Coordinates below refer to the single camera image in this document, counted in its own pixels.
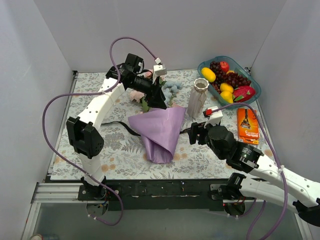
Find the pink rose stem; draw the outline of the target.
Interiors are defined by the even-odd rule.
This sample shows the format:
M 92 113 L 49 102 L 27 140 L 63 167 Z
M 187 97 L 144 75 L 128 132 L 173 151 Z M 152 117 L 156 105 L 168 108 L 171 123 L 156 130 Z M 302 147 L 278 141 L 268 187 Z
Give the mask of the pink rose stem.
M 167 74 L 167 70 L 156 70 L 155 73 L 150 70 L 147 69 L 146 72 L 144 73 L 144 76 L 151 80 L 153 85 L 157 85 L 159 84 L 160 86 L 163 86 L 166 81 L 165 81 L 165 75 Z
M 132 90 L 129 93 L 129 98 L 132 102 L 137 102 L 137 103 L 141 104 L 142 111 L 144 113 L 147 113 L 150 110 L 150 107 L 148 106 L 146 99 L 145 99 L 145 94 L 143 92 Z

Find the purple pink wrapping paper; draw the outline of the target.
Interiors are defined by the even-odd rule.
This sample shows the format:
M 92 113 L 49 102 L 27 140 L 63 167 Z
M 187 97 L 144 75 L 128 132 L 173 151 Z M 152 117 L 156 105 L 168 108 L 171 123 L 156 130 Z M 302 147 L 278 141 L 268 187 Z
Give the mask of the purple pink wrapping paper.
M 183 125 L 184 107 L 155 108 L 130 116 L 128 123 L 140 134 L 146 158 L 154 164 L 169 164 L 174 158 Z

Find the black gold-lettered ribbon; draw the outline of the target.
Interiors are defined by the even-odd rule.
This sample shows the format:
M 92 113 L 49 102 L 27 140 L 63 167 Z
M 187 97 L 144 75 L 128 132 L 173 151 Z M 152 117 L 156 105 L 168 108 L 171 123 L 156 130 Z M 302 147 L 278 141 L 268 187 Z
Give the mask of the black gold-lettered ribbon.
M 104 122 L 101 125 L 102 126 L 106 126 L 106 125 L 111 125 L 111 124 L 120 124 L 122 125 L 131 135 L 133 136 L 137 136 L 140 137 L 141 135 L 138 134 L 137 132 L 135 132 L 134 130 L 132 130 L 126 123 L 122 122 L 122 121 L 111 121 L 111 122 Z

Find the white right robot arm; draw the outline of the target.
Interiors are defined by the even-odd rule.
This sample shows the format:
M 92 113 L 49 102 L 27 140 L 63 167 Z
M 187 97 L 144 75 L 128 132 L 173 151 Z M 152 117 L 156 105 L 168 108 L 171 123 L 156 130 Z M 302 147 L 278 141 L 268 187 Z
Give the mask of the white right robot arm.
M 304 178 L 263 154 L 258 148 L 235 140 L 221 125 L 193 123 L 187 131 L 190 144 L 207 145 L 220 160 L 236 169 L 225 185 L 211 190 L 221 200 L 258 198 L 286 208 L 305 222 L 320 225 L 320 184 Z

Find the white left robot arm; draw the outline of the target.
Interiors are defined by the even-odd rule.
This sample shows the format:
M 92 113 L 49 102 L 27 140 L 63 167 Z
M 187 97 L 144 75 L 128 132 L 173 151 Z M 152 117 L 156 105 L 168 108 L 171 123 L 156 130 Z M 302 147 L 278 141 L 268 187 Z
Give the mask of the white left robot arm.
M 126 89 L 132 89 L 145 95 L 150 108 L 167 108 L 160 84 L 161 76 L 165 75 L 167 70 L 159 58 L 154 61 L 152 78 L 146 78 L 142 75 L 146 72 L 144 60 L 129 53 L 124 63 L 109 69 L 98 95 L 88 106 L 77 117 L 69 117 L 66 122 L 69 143 L 80 157 L 85 171 L 85 176 L 81 179 L 82 184 L 85 191 L 95 200 L 101 200 L 107 194 L 103 185 L 106 178 L 100 160 L 104 139 L 99 130 L 115 101 Z

